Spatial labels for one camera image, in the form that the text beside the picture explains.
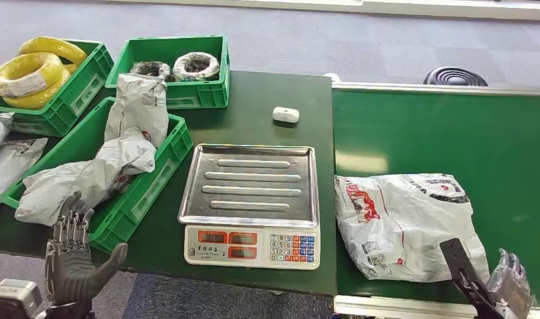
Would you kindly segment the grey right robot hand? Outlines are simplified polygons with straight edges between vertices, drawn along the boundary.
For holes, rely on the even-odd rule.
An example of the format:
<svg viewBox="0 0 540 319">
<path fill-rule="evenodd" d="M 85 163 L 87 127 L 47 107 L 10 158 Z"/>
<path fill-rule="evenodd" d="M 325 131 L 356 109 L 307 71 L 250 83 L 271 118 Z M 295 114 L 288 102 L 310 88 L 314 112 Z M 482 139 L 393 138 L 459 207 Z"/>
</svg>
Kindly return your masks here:
<svg viewBox="0 0 540 319">
<path fill-rule="evenodd" d="M 528 317 L 535 303 L 524 266 L 514 253 L 499 249 L 499 262 L 492 271 L 487 290 L 495 302 L 498 318 Z"/>
</svg>

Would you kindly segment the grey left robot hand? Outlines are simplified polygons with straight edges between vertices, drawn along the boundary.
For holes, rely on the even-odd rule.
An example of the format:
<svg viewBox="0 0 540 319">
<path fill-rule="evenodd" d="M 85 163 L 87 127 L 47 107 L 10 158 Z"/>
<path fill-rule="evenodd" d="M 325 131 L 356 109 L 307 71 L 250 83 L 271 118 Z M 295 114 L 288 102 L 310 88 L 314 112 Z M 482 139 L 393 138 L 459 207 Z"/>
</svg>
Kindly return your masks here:
<svg viewBox="0 0 540 319">
<path fill-rule="evenodd" d="M 92 300 L 124 266 L 127 243 L 116 245 L 101 266 L 92 264 L 88 234 L 93 215 L 80 191 L 67 196 L 59 209 L 45 255 L 45 290 L 53 305 Z"/>
</svg>

